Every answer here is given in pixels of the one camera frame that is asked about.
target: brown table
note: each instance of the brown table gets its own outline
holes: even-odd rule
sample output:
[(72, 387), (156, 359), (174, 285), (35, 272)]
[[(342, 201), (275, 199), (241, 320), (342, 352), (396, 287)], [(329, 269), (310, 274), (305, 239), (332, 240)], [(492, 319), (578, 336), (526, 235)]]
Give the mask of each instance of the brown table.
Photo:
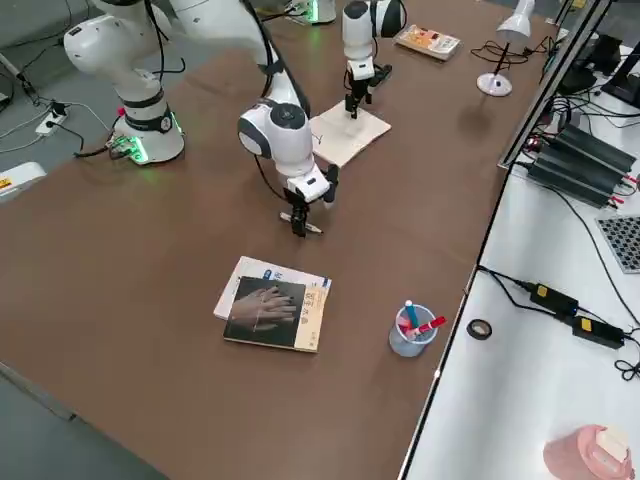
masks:
[[(507, 10), (407, 1), (465, 43), (446, 64), (381, 42), (394, 73), (372, 111), (393, 129), (343, 171), (322, 237), (277, 220), (236, 137), (263, 78), (227, 52), (172, 93), (186, 158), (70, 162), (0, 209), (0, 361), (173, 479), (395, 478), (448, 328), (418, 359), (387, 344), (411, 298), (456, 314), (543, 56), (488, 98), (469, 48)], [(549, 33), (534, 22), (531, 45)], [(340, 24), (270, 28), (316, 113), (344, 96)], [(248, 255), (330, 276), (317, 355), (226, 343), (213, 307)]]

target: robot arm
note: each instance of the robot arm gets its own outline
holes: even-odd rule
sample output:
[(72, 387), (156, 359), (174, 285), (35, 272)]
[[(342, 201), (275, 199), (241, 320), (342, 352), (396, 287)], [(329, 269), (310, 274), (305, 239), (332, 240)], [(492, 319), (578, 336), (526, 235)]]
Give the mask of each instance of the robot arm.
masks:
[[(78, 69), (112, 81), (126, 111), (114, 136), (119, 133), (120, 138), (134, 139), (139, 147), (136, 155), (143, 150), (144, 155), (132, 157), (134, 161), (170, 160), (184, 148), (180, 129), (164, 101), (160, 83), (152, 74), (132, 66), (134, 60), (158, 46), (148, 15), (150, 1), (92, 1), (108, 15), (68, 32), (67, 54)], [(315, 163), (307, 98), (248, 0), (170, 1), (188, 37), (216, 47), (244, 47), (267, 76), (268, 88), (241, 116), (238, 135), (251, 153), (272, 159), (286, 179), (284, 194), (294, 209), (291, 223), (294, 232), (304, 236), (309, 204), (319, 199), (332, 204), (337, 185), (337, 169), (325, 174)], [(153, 8), (160, 28), (169, 36), (166, 16)]]
[(391, 73), (391, 65), (374, 63), (374, 39), (394, 37), (404, 28), (406, 15), (402, 0), (355, 0), (344, 8), (342, 40), (350, 89), (345, 108), (353, 118), (358, 117), (360, 102), (371, 103), (372, 90)]

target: white cable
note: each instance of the white cable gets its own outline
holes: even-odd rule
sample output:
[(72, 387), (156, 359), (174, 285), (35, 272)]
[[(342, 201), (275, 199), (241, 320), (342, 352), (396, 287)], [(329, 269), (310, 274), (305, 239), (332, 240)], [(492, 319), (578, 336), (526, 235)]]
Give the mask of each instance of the white cable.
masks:
[(0, 139), (4, 138), (8, 135), (11, 135), (13, 132), (15, 132), (16, 130), (20, 130), (22, 127), (25, 127), (27, 125), (29, 125), (30, 123), (35, 122), (36, 120), (41, 119), (42, 117), (44, 117), (45, 115), (47, 115), (49, 113), (49, 109), (47, 108), (44, 112), (40, 112), (38, 115), (36, 115), (35, 117), (33, 117), (31, 120), (27, 120), (24, 123), (21, 123), (20, 125), (16, 125), (15, 127), (13, 127), (11, 130), (7, 130), (6, 132), (4, 132), (3, 134), (0, 134)]
[(89, 110), (89, 111), (91, 112), (91, 114), (92, 114), (94, 117), (96, 117), (96, 118), (98, 119), (98, 121), (102, 124), (102, 126), (104, 127), (104, 129), (105, 129), (107, 132), (110, 132), (110, 131), (111, 131), (111, 128), (107, 127), (107, 124), (106, 124), (106, 123), (104, 123), (104, 122), (102, 121), (102, 119), (101, 119), (101, 118), (96, 114), (96, 112), (94, 112), (93, 110), (91, 110), (91, 107), (90, 107), (89, 105), (85, 105), (84, 103), (78, 103), (78, 102), (62, 102), (62, 101), (61, 101), (61, 102), (59, 102), (59, 103), (63, 103), (63, 104), (65, 104), (65, 105), (77, 105), (77, 106), (79, 106), (79, 107), (84, 107), (84, 108), (86, 108), (87, 110)]
[(0, 150), (0, 154), (2, 154), (2, 153), (10, 153), (10, 152), (17, 152), (18, 150), (24, 150), (25, 148), (29, 148), (31, 145), (34, 145), (34, 144), (38, 143), (43, 138), (44, 137), (42, 135), (39, 135), (34, 141), (29, 142), (26, 145), (22, 145), (21, 147), (10, 148), (9, 150)]

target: white lamp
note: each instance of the white lamp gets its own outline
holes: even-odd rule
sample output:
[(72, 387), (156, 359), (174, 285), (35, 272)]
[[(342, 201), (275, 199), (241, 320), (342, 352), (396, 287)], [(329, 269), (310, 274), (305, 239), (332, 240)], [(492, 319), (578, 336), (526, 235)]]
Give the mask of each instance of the white lamp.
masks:
[(500, 74), (500, 69), (507, 57), (509, 45), (512, 43), (525, 44), (531, 36), (531, 14), (535, 7), (535, 0), (520, 0), (518, 6), (509, 18), (498, 27), (498, 35), (506, 42), (498, 66), (493, 73), (485, 73), (478, 77), (477, 85), (487, 95), (505, 97), (511, 93), (513, 86), (507, 77)]

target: table surface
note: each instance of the table surface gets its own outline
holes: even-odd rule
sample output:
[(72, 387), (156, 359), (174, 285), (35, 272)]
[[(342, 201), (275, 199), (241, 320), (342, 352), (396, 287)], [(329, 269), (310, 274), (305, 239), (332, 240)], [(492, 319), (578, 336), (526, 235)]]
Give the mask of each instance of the table surface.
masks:
[[(591, 98), (612, 111), (629, 108), (607, 94)], [(623, 125), (619, 119), (613, 121)], [(598, 138), (640, 156), (640, 125), (619, 129), (604, 117), (592, 117), (591, 123)], [(589, 131), (586, 118), (581, 128)], [(520, 160), (529, 162), (524, 155)], [(636, 162), (633, 174), (638, 173)], [(481, 264), (551, 285), (629, 331), (633, 320), (609, 284), (584, 227), (556, 194), (525, 180), (525, 175), (522, 167), (514, 167)], [(587, 222), (615, 284), (637, 317), (640, 275), (622, 273), (595, 222), (613, 213), (570, 201)], [(628, 198), (619, 213), (640, 214), (640, 195)], [(528, 304), (528, 294), (506, 285), (516, 301)], [(466, 326), (475, 318), (492, 324), (493, 335), (487, 341), (467, 334)], [(635, 364), (638, 354), (631, 342), (610, 350), (574, 337), (569, 327), (549, 317), (517, 310), (491, 277), (478, 273), (406, 478), (550, 480), (555, 477), (543, 462), (545, 443), (590, 423), (625, 432), (637, 460), (640, 419), (634, 412), (640, 381), (623, 381), (613, 363), (623, 359)], [(452, 456), (463, 461), (448, 461)]]
[[(413, 360), (388, 329), (407, 298), (455, 316), (544, 62), (486, 97), (491, 66), (469, 49), (509, 11), (406, 3), (465, 47), (441, 64), (380, 42), (394, 73), (371, 111), (393, 129), (344, 169), (336, 207), (312, 212), (324, 236), (277, 220), (235, 130), (263, 78), (227, 52), (170, 94), (186, 158), (75, 161), (0, 210), (0, 361), (173, 479), (396, 476), (451, 327)], [(339, 23), (269, 28), (315, 113), (343, 98)], [(551, 29), (536, 20), (531, 46)], [(212, 310), (241, 255), (333, 279), (317, 355), (222, 340)]]

